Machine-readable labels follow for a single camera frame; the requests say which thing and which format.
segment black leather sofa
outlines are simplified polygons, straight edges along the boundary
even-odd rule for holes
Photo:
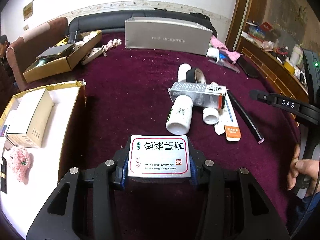
[[[188,14],[165,9],[121,10],[79,16],[70,22],[67,34],[75,31],[83,33],[95,30],[102,30],[103,34],[124,32],[124,22],[131,17],[162,17],[196,22],[212,30],[212,34],[218,37],[217,31],[212,26],[208,16],[201,13]]]

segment open cardboard box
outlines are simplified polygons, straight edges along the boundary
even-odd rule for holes
[[[91,32],[81,33],[80,37],[89,35]],[[71,71],[80,62],[80,60],[101,40],[102,31],[98,31],[98,34],[91,40],[83,44],[80,48],[76,49],[68,57],[58,58],[51,62],[48,62],[42,66],[35,67],[39,61],[36,60],[30,67],[23,73],[24,78],[28,83],[35,80],[39,80],[45,77],[53,76],[56,74]]]
[[[54,102],[44,130],[41,148],[26,148],[31,168],[28,181],[18,182],[7,168],[7,193],[0,192],[0,207],[12,227],[26,239],[27,232],[47,198],[65,173],[81,161],[84,141],[85,83],[70,81],[23,91],[12,97],[0,118],[18,107],[24,94],[47,88]],[[4,158],[9,159],[4,151]]]

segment silver screw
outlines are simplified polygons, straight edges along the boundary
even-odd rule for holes
[[[244,174],[244,175],[249,174],[249,171],[248,171],[248,169],[246,169],[246,168],[241,168],[241,169],[240,169],[240,172],[241,172],[242,174]]]
[[[107,166],[112,166],[114,163],[115,161],[110,159],[110,160],[107,160],[104,164]]]
[[[212,165],[214,165],[214,162],[212,160],[206,160],[204,162],[204,164],[207,165],[207,166],[212,166]]]
[[[71,174],[76,174],[78,171],[79,171],[79,169],[77,167],[73,167],[70,169]]]

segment pink fluffy object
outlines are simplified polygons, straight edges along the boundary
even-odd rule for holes
[[[13,174],[15,174],[17,180],[23,182],[26,171],[30,168],[30,155],[27,149],[22,146],[12,147],[7,164]]]
[[[211,37],[210,44],[212,47],[219,49],[221,51],[224,51],[228,55],[229,59],[231,59],[233,64],[235,64],[236,61],[238,60],[238,58],[241,56],[241,54],[236,51],[229,51],[228,48],[226,47],[226,45],[224,43],[222,43],[221,41],[219,41],[213,35]]]

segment black hair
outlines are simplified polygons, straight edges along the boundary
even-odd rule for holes
[[[0,44],[5,44],[5,42],[8,42],[7,35],[0,36]]]

